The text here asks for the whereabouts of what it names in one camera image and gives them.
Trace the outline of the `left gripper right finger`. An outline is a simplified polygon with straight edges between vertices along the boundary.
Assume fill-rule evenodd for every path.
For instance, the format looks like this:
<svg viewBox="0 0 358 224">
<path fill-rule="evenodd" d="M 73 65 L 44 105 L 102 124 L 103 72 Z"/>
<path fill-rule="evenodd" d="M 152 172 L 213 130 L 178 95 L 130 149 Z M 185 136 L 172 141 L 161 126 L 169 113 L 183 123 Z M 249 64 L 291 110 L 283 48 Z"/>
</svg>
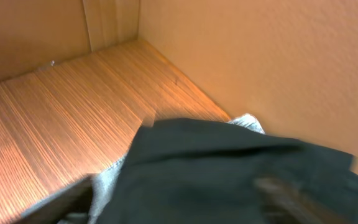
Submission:
<svg viewBox="0 0 358 224">
<path fill-rule="evenodd" d="M 261 197 L 262 213 L 269 223 L 346 224 L 349 222 L 280 179 L 259 177 L 254 180 L 254 186 Z"/>
</svg>

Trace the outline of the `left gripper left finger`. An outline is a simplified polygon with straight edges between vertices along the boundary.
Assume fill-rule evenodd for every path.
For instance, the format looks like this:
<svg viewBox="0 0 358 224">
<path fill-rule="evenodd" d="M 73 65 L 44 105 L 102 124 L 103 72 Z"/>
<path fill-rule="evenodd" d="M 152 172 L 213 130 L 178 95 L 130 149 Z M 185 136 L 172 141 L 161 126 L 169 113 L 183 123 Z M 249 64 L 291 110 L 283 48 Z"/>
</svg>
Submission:
<svg viewBox="0 0 358 224">
<path fill-rule="evenodd" d="M 58 223 L 64 220 L 86 223 L 94 193 L 93 179 L 92 175 L 86 175 L 56 191 L 28 208 L 13 223 Z"/>
</svg>

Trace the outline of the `black t-shirt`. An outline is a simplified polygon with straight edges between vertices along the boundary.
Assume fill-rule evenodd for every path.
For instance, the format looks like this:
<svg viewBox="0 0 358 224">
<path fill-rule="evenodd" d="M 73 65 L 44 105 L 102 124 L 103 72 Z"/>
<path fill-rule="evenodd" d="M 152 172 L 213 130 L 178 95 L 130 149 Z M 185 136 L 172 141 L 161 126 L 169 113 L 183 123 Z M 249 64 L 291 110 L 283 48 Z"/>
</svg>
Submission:
<svg viewBox="0 0 358 224">
<path fill-rule="evenodd" d="M 353 156 L 195 119 L 141 126 L 98 223 L 266 223 L 254 182 L 272 175 L 358 223 Z"/>
</svg>

